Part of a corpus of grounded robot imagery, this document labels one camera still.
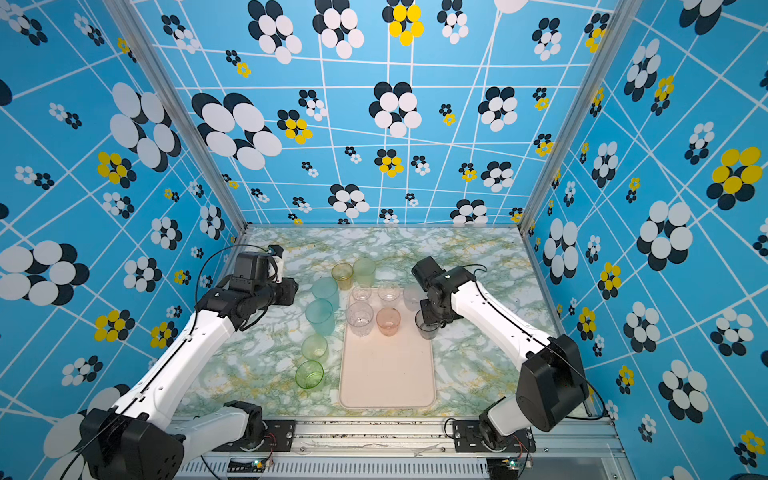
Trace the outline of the amber yellow plastic cup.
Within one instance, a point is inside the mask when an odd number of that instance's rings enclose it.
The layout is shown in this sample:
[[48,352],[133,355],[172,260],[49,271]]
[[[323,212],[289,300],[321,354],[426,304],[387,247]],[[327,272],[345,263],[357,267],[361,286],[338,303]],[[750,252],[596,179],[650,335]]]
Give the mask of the amber yellow plastic cup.
[[337,263],[331,269],[331,276],[340,291],[348,291],[354,283],[354,268],[348,262]]

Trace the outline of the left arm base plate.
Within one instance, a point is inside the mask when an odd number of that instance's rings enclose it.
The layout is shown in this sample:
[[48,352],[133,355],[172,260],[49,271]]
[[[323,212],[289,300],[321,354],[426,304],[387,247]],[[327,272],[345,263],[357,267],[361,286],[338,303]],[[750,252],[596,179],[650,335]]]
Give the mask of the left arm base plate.
[[260,442],[240,439],[214,449],[214,452],[287,453],[292,450],[296,420],[264,420],[264,437]]

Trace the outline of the pink textured plastic cup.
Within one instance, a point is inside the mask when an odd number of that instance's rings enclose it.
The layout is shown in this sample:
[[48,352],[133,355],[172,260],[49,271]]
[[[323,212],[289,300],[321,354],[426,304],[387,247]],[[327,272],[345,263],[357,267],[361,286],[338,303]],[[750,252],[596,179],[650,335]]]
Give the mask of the pink textured plastic cup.
[[387,336],[394,336],[401,324],[401,314],[393,307],[384,307],[377,312],[376,324],[379,331]]

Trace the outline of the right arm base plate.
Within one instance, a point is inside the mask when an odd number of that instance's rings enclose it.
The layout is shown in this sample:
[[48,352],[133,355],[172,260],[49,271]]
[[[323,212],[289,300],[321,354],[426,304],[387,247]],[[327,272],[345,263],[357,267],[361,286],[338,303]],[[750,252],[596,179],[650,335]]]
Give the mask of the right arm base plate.
[[445,433],[453,441],[456,453],[504,453],[525,454],[535,452],[536,444],[530,429],[518,430],[514,434],[489,442],[491,434],[485,431],[479,420],[448,420]]

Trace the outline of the large clear plastic cup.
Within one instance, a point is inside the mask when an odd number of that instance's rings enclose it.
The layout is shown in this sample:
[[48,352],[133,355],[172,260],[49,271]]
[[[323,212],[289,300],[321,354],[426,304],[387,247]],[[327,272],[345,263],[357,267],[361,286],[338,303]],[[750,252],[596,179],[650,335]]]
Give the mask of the large clear plastic cup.
[[346,309],[346,321],[354,335],[365,337],[373,330],[374,310],[367,302],[354,302]]

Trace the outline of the clear textured plastic cup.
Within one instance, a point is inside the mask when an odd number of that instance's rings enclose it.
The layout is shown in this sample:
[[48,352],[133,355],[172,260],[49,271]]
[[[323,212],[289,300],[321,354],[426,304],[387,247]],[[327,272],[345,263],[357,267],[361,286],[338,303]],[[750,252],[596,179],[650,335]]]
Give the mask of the clear textured plastic cup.
[[425,298],[425,292],[417,284],[407,285],[403,289],[403,301],[406,308],[410,311],[418,311],[421,308],[421,300]]

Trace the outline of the pale green plastic cup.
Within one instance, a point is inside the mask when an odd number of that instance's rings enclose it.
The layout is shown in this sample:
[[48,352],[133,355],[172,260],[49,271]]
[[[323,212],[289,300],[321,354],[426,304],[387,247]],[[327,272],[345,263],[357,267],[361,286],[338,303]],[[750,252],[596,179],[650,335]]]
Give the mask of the pale green plastic cup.
[[321,364],[327,361],[328,352],[328,342],[324,336],[319,334],[308,336],[301,345],[301,353],[305,359]]

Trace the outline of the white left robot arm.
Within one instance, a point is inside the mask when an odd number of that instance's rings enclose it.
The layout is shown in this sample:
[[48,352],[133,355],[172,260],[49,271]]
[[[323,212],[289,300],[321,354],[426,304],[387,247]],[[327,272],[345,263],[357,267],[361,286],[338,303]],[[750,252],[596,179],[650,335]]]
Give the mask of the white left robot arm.
[[229,401],[180,425],[172,420],[204,366],[236,333],[274,306],[290,306],[297,282],[284,274],[284,250],[252,245],[234,270],[195,297],[190,320],[171,347],[115,403],[90,410],[80,425],[73,464],[94,479],[172,479],[189,461],[227,443],[259,447],[267,437],[261,407]]

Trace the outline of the light green textured cup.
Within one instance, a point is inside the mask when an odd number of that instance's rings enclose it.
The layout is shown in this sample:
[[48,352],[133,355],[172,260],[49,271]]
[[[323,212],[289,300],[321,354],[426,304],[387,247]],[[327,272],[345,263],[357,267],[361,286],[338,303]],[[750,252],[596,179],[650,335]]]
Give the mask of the light green textured cup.
[[361,287],[370,288],[376,280],[376,262],[368,257],[360,257],[353,264],[354,278]]

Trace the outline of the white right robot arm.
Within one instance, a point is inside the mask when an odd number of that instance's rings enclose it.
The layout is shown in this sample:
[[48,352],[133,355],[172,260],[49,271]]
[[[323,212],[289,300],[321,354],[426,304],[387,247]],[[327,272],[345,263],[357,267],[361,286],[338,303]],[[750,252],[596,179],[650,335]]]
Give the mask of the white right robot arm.
[[589,397],[589,384],[576,343],[557,338],[505,307],[467,268],[441,268],[430,256],[411,273],[427,297],[420,301],[427,326],[442,328],[465,319],[492,340],[519,371],[515,394],[479,416],[484,443],[493,450],[519,431],[551,431]]

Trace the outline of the small clear faceted glass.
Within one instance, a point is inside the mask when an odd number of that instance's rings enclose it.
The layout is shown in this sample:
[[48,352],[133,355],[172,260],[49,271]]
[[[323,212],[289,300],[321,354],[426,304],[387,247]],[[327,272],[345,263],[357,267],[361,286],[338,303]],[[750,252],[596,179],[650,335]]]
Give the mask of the small clear faceted glass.
[[388,283],[379,286],[377,294],[383,304],[394,304],[401,297],[402,289],[399,285]]

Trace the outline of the bright green plastic cup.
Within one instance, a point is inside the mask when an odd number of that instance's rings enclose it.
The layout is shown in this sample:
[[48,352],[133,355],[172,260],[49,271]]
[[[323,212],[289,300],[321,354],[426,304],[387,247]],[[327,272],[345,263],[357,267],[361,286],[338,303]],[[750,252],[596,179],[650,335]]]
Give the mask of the bright green plastic cup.
[[294,380],[299,388],[310,390],[318,387],[324,376],[325,370],[320,362],[307,360],[297,367]]

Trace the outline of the dark grey plastic cup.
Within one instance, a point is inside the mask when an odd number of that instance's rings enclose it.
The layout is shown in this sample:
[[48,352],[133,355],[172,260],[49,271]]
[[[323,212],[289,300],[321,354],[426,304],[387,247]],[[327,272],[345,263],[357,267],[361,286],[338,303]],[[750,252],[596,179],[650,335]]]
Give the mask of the dark grey plastic cup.
[[414,323],[420,336],[425,340],[434,339],[440,330],[440,323],[427,323],[421,310],[416,312]]

